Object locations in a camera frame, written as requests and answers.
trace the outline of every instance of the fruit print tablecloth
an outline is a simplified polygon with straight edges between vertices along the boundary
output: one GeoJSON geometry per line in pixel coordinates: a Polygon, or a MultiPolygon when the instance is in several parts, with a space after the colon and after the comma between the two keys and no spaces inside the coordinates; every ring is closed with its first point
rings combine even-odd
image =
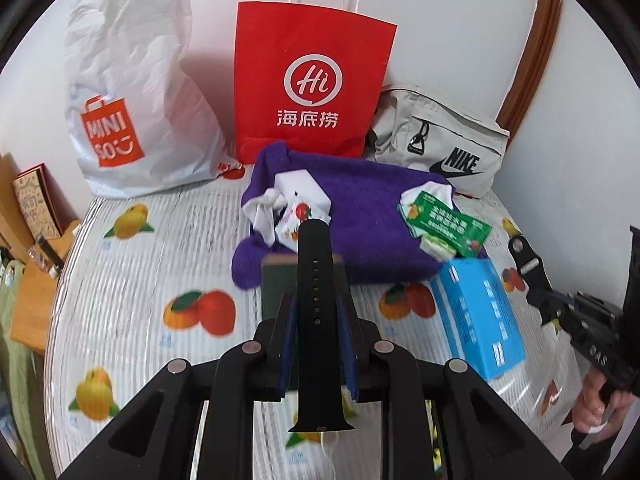
{"type": "MultiPolygon", "coordinates": [[[[253,336],[260,291],[238,289],[230,275],[235,247],[249,232],[240,197],[250,167],[227,176],[91,204],[60,279],[47,345],[45,409],[57,474],[172,358],[192,364],[217,359],[253,336]]],[[[526,345],[526,361],[491,385],[545,438],[580,389],[573,351],[565,334],[540,328],[524,284],[510,271],[507,229],[516,227],[497,197],[490,192],[482,200],[455,202],[494,227],[485,246],[526,345]]],[[[359,315],[376,322],[385,338],[421,359],[450,358],[427,284],[359,285],[351,291],[359,315]]],[[[279,404],[256,403],[254,478],[330,480],[334,469],[338,478],[377,477],[380,407],[356,405],[348,394],[345,403],[356,431],[340,434],[331,453],[323,452],[316,435],[287,433],[297,410],[295,393],[279,404]]]]}

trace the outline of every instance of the green packet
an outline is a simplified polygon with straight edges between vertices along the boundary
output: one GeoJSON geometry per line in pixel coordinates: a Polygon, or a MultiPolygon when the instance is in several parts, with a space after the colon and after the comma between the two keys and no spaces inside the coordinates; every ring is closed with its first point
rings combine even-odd
{"type": "Polygon", "coordinates": [[[421,192],[408,208],[398,208],[414,237],[423,233],[440,238],[465,258],[478,254],[491,226],[457,211],[433,195],[421,192]]]}

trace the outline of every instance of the wooden table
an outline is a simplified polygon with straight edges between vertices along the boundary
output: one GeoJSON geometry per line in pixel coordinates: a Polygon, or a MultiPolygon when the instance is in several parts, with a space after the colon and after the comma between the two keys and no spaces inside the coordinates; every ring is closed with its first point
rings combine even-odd
{"type": "MultiPolygon", "coordinates": [[[[51,247],[63,260],[74,240],[71,231],[79,223],[79,220],[74,220],[62,237],[49,240],[51,247]]],[[[15,301],[9,337],[42,355],[47,345],[47,332],[57,287],[57,278],[53,279],[42,272],[31,260],[27,262],[15,301]]]]}

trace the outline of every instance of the blue package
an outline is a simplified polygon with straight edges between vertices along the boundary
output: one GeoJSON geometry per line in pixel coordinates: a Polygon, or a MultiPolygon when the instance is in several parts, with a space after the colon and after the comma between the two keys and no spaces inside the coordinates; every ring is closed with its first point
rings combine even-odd
{"type": "Polygon", "coordinates": [[[454,258],[430,284],[453,357],[485,381],[524,360],[522,336],[491,260],[454,258]]]}

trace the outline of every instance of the purple cloth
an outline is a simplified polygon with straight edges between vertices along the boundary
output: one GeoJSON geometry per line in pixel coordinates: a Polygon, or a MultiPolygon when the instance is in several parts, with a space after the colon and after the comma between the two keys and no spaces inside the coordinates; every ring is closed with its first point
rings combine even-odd
{"type": "MultiPolygon", "coordinates": [[[[397,208],[403,191],[430,180],[449,184],[444,177],[359,158],[294,152],[276,142],[258,154],[242,204],[273,187],[276,173],[292,170],[307,170],[331,200],[332,249],[344,259],[349,283],[417,282],[438,272],[441,264],[420,249],[397,208]]],[[[234,254],[234,283],[259,286],[262,259],[290,252],[277,241],[267,247],[252,230],[234,254]]]]}

